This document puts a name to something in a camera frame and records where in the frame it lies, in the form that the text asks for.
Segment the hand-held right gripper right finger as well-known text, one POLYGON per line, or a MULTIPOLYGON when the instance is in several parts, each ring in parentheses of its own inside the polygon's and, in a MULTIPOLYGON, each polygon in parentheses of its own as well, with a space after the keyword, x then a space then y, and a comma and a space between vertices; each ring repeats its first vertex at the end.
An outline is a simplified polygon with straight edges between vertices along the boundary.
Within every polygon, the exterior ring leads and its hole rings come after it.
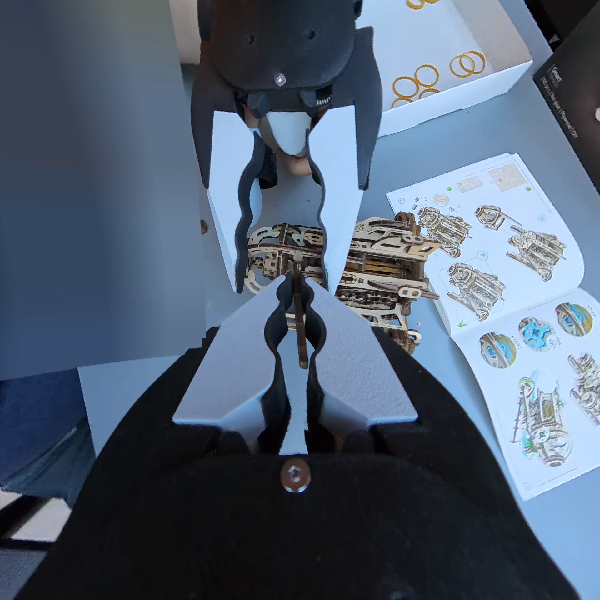
POLYGON ((418 413, 372 327, 321 285, 304 280, 305 331, 314 352, 307 382, 311 436, 345 439, 373 425, 412 423, 418 413))

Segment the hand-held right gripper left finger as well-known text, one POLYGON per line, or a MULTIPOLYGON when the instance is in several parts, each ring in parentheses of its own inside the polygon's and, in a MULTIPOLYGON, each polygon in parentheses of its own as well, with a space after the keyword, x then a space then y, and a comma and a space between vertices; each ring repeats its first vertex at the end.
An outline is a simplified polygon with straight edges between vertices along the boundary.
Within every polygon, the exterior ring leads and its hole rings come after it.
POLYGON ((235 431, 251 452, 278 452, 289 422, 278 346, 288 333, 289 277, 222 322, 173 415, 178 425, 235 431))

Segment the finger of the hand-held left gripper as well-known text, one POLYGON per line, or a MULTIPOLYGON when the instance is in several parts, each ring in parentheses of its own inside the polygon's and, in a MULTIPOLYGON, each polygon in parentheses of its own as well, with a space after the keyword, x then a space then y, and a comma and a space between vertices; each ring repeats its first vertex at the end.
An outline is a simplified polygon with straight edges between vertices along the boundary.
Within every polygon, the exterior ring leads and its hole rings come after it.
POLYGON ((215 111, 207 195, 232 288, 243 292, 250 191, 263 166, 265 142, 235 112, 215 111))
POLYGON ((322 187, 318 220, 324 235, 324 286, 334 295, 363 196, 358 187, 355 107, 326 111, 308 134, 307 151, 322 187))

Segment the thin dark wooden stick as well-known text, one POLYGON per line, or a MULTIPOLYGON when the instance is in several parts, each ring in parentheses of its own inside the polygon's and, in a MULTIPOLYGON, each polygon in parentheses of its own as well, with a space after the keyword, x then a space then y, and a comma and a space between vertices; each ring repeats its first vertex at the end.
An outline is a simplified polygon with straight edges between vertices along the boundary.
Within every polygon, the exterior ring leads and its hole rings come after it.
POLYGON ((297 339, 297 350, 299 358, 299 366, 301 369, 308 369, 308 349, 305 334, 305 315, 303 308, 303 300, 301 297, 301 270, 298 262, 293 262, 292 266, 293 274, 293 301, 295 309, 295 326, 296 326, 296 339, 297 339))

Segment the wooden mechanical model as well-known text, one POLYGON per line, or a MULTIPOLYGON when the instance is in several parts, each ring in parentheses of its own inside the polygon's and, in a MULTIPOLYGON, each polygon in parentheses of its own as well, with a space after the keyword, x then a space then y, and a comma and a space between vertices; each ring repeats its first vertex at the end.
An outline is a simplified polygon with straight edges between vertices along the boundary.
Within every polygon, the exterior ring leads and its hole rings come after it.
MULTIPOLYGON (((257 294, 266 287, 263 280, 274 280, 292 266, 323 284, 323 244, 323 232, 316 227, 287 223, 261 227, 247 239, 246 287, 257 294)), ((408 316, 418 299, 439 298, 428 290, 425 264, 440 246, 421 233, 412 213, 399 212, 394 220, 360 221, 335 296, 413 354, 421 334, 409 328, 408 316)))

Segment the black printed model box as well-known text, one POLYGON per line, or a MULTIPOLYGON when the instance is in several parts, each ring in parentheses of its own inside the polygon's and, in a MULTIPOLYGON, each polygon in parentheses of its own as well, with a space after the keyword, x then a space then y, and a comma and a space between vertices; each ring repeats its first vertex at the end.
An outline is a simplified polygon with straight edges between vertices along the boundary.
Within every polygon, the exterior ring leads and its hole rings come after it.
POLYGON ((534 81, 599 190, 599 1, 539 68, 534 81))

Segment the person's left hand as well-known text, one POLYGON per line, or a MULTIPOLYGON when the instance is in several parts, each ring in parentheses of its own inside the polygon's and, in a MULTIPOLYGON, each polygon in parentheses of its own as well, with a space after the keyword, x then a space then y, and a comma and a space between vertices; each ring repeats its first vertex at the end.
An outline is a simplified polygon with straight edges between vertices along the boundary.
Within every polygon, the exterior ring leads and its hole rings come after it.
POLYGON ((285 153, 282 149, 277 150, 277 159, 294 176, 312 176, 311 165, 308 157, 296 156, 285 153))

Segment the group of yellow rubber bands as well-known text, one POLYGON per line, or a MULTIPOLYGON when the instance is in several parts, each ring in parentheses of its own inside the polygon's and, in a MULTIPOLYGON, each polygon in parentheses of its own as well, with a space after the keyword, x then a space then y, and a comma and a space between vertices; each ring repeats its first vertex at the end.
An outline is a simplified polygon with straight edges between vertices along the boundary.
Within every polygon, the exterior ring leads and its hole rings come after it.
POLYGON ((494 73, 452 1, 401 1, 392 34, 391 109, 494 73))

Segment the white cardboard box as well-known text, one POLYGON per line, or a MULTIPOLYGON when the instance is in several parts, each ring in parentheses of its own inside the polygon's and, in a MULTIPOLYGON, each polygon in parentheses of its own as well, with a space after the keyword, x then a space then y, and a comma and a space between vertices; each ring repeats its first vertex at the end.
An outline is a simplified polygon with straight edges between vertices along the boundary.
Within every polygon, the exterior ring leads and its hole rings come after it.
POLYGON ((364 1, 382 81, 379 136, 505 94, 533 63, 499 1, 364 1))

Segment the illustrated instruction booklet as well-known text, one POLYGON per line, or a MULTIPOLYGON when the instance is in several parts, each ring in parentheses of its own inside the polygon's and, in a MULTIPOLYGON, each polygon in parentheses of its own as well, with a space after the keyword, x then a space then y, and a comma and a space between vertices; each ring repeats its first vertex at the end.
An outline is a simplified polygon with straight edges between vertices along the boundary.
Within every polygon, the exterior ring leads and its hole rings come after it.
POLYGON ((517 154, 387 193, 441 249, 425 276, 523 500, 599 467, 599 303, 574 236, 517 154))

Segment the person's leg in jeans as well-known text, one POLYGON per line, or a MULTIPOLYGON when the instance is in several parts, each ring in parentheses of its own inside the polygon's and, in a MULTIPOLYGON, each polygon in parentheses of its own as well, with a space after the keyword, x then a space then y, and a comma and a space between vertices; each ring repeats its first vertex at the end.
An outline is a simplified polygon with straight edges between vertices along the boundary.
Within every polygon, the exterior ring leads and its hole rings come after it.
POLYGON ((95 460, 77 369, 1 382, 1 489, 73 508, 95 460))

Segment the black flat object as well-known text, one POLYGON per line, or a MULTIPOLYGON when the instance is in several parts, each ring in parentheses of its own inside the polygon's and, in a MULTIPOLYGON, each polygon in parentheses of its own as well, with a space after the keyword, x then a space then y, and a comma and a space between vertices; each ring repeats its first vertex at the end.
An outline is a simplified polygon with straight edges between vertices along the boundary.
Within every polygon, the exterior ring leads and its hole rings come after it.
POLYGON ((575 29, 597 1, 525 1, 552 51, 575 29))

